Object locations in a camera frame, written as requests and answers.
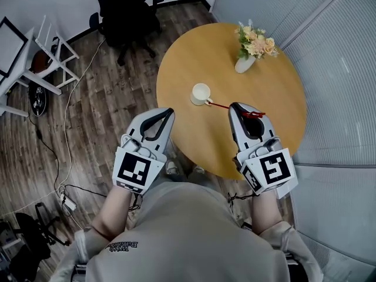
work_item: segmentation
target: white mug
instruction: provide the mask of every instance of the white mug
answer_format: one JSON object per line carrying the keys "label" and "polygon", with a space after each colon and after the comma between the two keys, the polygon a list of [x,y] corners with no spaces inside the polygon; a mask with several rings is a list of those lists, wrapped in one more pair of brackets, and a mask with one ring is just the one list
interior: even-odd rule
{"label": "white mug", "polygon": [[210,88],[204,83],[198,83],[192,89],[190,101],[196,106],[201,106],[204,103],[209,105],[209,102],[213,102],[209,97]]}

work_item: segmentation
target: office chair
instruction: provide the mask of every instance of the office chair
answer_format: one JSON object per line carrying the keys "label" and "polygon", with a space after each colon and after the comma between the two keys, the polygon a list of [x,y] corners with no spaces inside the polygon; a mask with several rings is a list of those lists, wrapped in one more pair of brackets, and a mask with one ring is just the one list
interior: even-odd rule
{"label": "office chair", "polygon": [[22,234],[25,245],[21,247],[17,255],[11,260],[9,270],[17,281],[34,281],[39,263],[51,256],[51,250],[48,245],[56,242],[68,246],[69,241],[62,242],[53,235],[49,228],[54,222],[59,221],[59,217],[55,217],[48,224],[43,222],[39,212],[39,207],[45,207],[43,203],[35,205],[37,220],[25,213],[16,213],[16,219],[20,229],[13,230],[15,234]]}
{"label": "office chair", "polygon": [[157,4],[162,1],[153,0],[153,6],[149,6],[145,0],[98,0],[102,25],[96,12],[90,17],[90,28],[103,34],[109,46],[122,47],[117,60],[119,66],[125,64],[125,53],[133,41],[147,50],[150,57],[156,56],[144,37],[153,31],[161,33],[155,13]]}

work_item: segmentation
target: white chair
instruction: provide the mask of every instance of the white chair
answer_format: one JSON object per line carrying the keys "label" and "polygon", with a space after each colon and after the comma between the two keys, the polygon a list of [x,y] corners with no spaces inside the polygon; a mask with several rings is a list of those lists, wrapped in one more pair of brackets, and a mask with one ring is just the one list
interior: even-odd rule
{"label": "white chair", "polygon": [[[63,69],[63,82],[56,86],[57,88],[61,88],[74,80],[79,80],[79,77],[75,75],[71,70],[66,67],[66,63],[71,61],[72,59],[79,59],[80,57],[78,54],[72,49],[71,46],[67,42],[63,40],[60,36],[59,32],[53,27],[53,25],[48,21],[47,17],[44,16],[41,29],[39,30],[38,37],[35,39],[35,42],[38,46],[48,55],[51,59],[52,63],[49,65],[47,69],[42,72],[37,73],[40,78],[44,78],[53,71],[61,68]],[[57,45],[55,53],[52,53],[52,47]],[[65,45],[67,49],[73,54],[72,56],[61,60],[61,47]]]}

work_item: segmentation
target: white vase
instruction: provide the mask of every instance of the white vase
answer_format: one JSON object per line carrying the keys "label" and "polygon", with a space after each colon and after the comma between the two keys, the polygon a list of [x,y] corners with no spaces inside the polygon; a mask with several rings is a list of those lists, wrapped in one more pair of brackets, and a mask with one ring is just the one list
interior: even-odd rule
{"label": "white vase", "polygon": [[235,71],[237,73],[244,73],[245,71],[247,71],[252,66],[252,64],[254,63],[255,60],[256,60],[256,58],[254,56],[251,56],[251,55],[248,57],[248,59],[246,59],[246,58],[238,59],[236,64],[235,64]]}

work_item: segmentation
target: wooden floor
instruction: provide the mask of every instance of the wooden floor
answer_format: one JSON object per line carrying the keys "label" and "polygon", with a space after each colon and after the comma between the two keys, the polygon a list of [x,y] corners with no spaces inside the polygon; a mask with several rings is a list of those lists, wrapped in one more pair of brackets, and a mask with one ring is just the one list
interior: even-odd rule
{"label": "wooden floor", "polygon": [[[67,181],[95,192],[107,194],[112,187],[112,169],[115,151],[121,135],[132,118],[151,108],[156,108],[156,78],[163,55],[169,46],[183,33],[203,24],[214,22],[212,16],[201,3],[167,6],[157,11],[163,32],[150,35],[147,41],[157,53],[149,54],[133,45],[126,54],[125,66],[120,68],[116,59],[118,51],[104,43],[87,71],[80,85],[74,91],[67,112],[66,126],[72,152],[72,172]],[[80,55],[72,61],[71,69],[81,76],[88,66],[103,36],[93,32],[72,44]],[[54,76],[54,83],[60,83],[62,72]],[[67,175],[70,161],[63,132],[64,111],[73,83],[62,89],[60,96],[50,95],[47,114],[40,118],[31,116],[39,126],[44,141],[53,148],[60,161],[58,182]],[[27,89],[18,86],[10,95],[8,105],[27,110]],[[169,157],[175,157],[186,172],[192,166],[184,155],[169,143]],[[0,117],[0,218],[9,220],[17,227],[13,214],[2,214],[18,210],[53,191],[53,181],[57,172],[57,162],[36,137],[34,126],[28,118],[11,115]],[[242,181],[223,180],[209,174],[218,183],[223,194],[246,194],[248,186]],[[73,213],[81,226],[90,225],[98,213],[104,198],[79,189],[67,188],[69,197],[77,203]],[[62,213],[61,202],[52,193],[42,199],[51,216],[60,216],[62,221],[56,226],[57,235],[62,239],[73,240],[79,230],[71,217]],[[282,212],[290,206],[289,200],[281,202]],[[237,200],[234,214],[239,222],[250,221],[249,200]],[[36,218],[34,203],[22,212]],[[129,225],[137,214],[130,214]],[[292,214],[284,214],[292,222]],[[48,281],[66,247],[56,244],[51,247],[51,258],[41,263],[38,281]]]}

